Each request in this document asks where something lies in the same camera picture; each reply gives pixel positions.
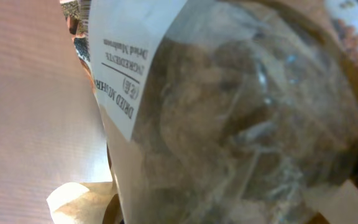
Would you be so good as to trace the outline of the white tan pouch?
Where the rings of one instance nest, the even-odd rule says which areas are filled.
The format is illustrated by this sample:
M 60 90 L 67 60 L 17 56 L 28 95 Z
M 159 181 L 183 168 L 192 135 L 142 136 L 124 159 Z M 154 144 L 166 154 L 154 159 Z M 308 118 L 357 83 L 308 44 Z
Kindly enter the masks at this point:
M 63 1 L 111 182 L 54 223 L 358 223 L 358 1 Z

